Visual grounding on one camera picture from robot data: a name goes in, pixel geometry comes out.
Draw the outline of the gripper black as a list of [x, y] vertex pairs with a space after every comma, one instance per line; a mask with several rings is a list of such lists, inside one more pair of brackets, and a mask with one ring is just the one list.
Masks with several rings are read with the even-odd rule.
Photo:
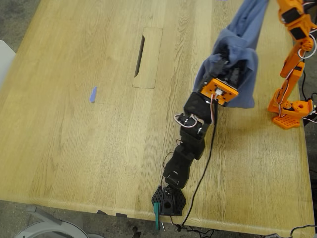
[[[218, 59], [213, 63], [212, 69], [210, 71], [210, 76], [220, 75], [225, 66], [229, 64], [229, 51], [220, 51], [216, 54], [211, 54], [212, 57], [218, 56]], [[225, 82], [232, 88], [238, 89], [242, 83], [245, 73], [245, 68], [243, 66], [235, 66], [226, 71], [222, 81]]]

